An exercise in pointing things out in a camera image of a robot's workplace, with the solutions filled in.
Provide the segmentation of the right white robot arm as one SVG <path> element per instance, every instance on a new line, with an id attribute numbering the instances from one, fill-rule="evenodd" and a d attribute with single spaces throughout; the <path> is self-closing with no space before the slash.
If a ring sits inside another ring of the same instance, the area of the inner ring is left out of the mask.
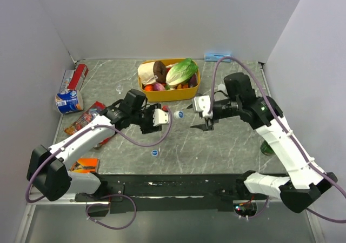
<path id="1" fill-rule="evenodd" d="M 239 72 L 224 78 L 227 99 L 214 101 L 208 95 L 193 98 L 191 108 L 205 120 L 196 125 L 202 131 L 213 130 L 220 119 L 239 116 L 248 123 L 273 149 L 284 166 L 287 176 L 275 177 L 255 171 L 247 171 L 236 180 L 236 192 L 242 199 L 253 194 L 263 194 L 281 199 L 285 206 L 301 213 L 331 188 L 330 180 L 337 181 L 329 172 L 323 171 L 307 153 L 301 153 L 294 144 L 293 134 L 286 133 L 281 125 L 287 124 L 282 110 L 270 97 L 258 97 L 248 75 Z"/>

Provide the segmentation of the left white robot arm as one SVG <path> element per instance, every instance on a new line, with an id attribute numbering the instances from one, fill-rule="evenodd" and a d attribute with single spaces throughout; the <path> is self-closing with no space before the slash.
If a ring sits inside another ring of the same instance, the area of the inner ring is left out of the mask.
<path id="1" fill-rule="evenodd" d="M 142 134 L 160 131 L 162 125 L 172 124 L 169 109 L 160 103 L 145 106 L 146 95 L 136 89 L 129 90 L 125 98 L 103 109 L 89 124 L 64 141 L 49 148 L 36 147 L 27 173 L 29 185 L 25 199 L 36 203 L 44 198 L 55 201 L 67 193 L 86 194 L 95 201 L 108 197 L 108 182 L 96 172 L 77 173 L 71 168 L 75 162 L 104 140 L 118 134 L 134 145 L 152 147 L 126 136 L 122 130 L 137 125 Z"/>

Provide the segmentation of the green glass bottle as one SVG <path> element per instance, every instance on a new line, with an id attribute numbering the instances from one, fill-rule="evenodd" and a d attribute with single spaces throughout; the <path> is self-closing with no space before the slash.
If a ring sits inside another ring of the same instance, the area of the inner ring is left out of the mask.
<path id="1" fill-rule="evenodd" d="M 261 147 L 260 147 L 260 150 L 263 154 L 267 155 L 267 156 L 270 156 L 270 155 L 273 155 L 274 154 L 274 151 L 273 149 L 270 147 L 270 145 L 264 141 L 262 144 L 261 144 Z"/>

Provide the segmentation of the orange razor package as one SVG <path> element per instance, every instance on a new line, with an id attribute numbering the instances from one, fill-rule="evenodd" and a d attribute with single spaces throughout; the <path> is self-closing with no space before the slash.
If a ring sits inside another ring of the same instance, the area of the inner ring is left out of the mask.
<path id="1" fill-rule="evenodd" d="M 79 158 L 71 167 L 70 171 L 77 173 L 96 172 L 99 166 L 98 158 Z"/>

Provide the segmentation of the yellow plastic bin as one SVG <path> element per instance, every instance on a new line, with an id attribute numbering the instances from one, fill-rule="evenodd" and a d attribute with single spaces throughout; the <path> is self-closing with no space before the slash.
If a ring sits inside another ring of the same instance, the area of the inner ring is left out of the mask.
<path id="1" fill-rule="evenodd" d="M 155 62 L 155 61 L 161 61 L 164 63 L 164 65 L 167 68 L 167 73 L 168 71 L 177 63 L 180 61 L 184 60 L 185 58 L 176 58 L 176 59 L 155 59 L 155 60 L 150 60 L 146 61 L 143 63 L 149 63 L 149 62 Z M 145 91 L 144 90 L 144 85 L 142 85 L 140 78 L 138 76 L 138 84 L 140 87 L 140 90 L 146 95 L 147 99 L 149 102 L 172 102 L 172 101 L 178 101 L 178 100 L 187 100 L 193 98 L 197 90 L 199 88 L 200 82 L 201 82 L 201 77 L 199 73 L 199 68 L 198 71 L 196 72 L 197 74 L 197 80 L 198 80 L 198 85 L 196 87 L 189 88 L 187 80 L 186 82 L 179 84 L 175 87 L 171 87 L 165 83 L 161 83 L 165 86 L 165 91 Z"/>

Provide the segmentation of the blue white can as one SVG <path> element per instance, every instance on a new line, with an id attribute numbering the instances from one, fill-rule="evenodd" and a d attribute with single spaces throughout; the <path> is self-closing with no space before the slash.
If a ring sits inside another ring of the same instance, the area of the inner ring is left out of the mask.
<path id="1" fill-rule="evenodd" d="M 55 97 L 57 110 L 61 114 L 75 113 L 84 110 L 84 102 L 79 90 L 68 90 Z"/>

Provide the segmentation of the clear plastic bottle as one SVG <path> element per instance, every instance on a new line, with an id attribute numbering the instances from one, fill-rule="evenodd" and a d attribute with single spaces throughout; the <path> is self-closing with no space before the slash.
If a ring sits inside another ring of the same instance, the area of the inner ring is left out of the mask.
<path id="1" fill-rule="evenodd" d="M 123 86 L 122 86 L 121 84 L 118 84 L 118 85 L 116 86 L 116 91 L 117 91 L 117 93 L 118 93 L 119 95 L 122 94 L 123 90 L 124 90 L 124 88 L 123 88 Z"/>

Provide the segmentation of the purple toy eggplant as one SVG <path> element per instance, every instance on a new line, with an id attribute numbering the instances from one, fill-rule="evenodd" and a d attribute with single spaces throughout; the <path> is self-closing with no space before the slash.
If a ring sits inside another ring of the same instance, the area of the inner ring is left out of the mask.
<path id="1" fill-rule="evenodd" d="M 196 87 L 198 85 L 197 74 L 191 76 L 188 82 L 189 88 Z"/>

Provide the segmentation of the orange toy fruit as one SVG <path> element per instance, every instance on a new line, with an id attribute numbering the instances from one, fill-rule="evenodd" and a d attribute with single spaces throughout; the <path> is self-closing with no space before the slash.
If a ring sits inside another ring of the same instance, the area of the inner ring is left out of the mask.
<path id="1" fill-rule="evenodd" d="M 145 91 L 153 91 L 154 90 L 154 86 L 153 85 L 147 85 L 144 87 Z"/>

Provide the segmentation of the pink toy onion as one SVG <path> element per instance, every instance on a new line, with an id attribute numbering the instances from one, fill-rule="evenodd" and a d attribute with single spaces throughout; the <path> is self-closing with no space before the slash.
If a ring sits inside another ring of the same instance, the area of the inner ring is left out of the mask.
<path id="1" fill-rule="evenodd" d="M 156 83 L 153 85 L 154 91 L 165 91 L 165 86 L 161 83 Z"/>

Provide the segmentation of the red silver box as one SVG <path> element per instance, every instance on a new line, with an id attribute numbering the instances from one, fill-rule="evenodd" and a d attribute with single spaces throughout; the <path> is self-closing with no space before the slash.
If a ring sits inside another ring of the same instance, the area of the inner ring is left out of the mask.
<path id="1" fill-rule="evenodd" d="M 59 93 L 67 93 L 69 90 L 80 91 L 88 72 L 85 64 L 78 64 L 74 70 L 66 70 Z"/>

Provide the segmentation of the blue tissue pack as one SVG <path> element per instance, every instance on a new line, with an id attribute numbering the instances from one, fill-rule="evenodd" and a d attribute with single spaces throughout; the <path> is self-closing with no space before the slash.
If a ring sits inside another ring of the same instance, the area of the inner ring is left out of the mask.
<path id="1" fill-rule="evenodd" d="M 204 55 L 205 62 L 217 62 L 221 58 L 224 58 L 222 62 L 231 62 L 230 57 L 232 57 L 231 53 L 206 53 Z"/>

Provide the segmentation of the clear bottle with red label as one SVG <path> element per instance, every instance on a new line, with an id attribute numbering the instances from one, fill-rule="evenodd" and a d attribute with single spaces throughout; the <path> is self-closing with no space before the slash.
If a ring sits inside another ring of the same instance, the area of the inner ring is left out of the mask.
<path id="1" fill-rule="evenodd" d="M 218 85 L 218 90 L 219 90 L 219 91 L 223 91 L 223 92 L 226 92 L 226 91 L 227 91 L 224 84 Z"/>

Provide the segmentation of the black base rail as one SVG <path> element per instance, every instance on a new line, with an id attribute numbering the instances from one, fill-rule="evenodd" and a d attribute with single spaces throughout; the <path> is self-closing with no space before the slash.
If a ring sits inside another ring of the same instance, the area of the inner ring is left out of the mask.
<path id="1" fill-rule="evenodd" d="M 238 174 L 100 175 L 94 194 L 79 193 L 76 202 L 110 204 L 110 213 L 138 211 L 233 211 L 233 203 L 251 199 Z"/>

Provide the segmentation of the green toy lettuce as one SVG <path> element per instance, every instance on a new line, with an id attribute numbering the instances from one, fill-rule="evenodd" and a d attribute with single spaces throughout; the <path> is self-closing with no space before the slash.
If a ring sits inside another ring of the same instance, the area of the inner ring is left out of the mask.
<path id="1" fill-rule="evenodd" d="M 186 58 L 168 71 L 166 84 L 175 87 L 189 80 L 197 71 L 197 64 L 191 58 Z"/>

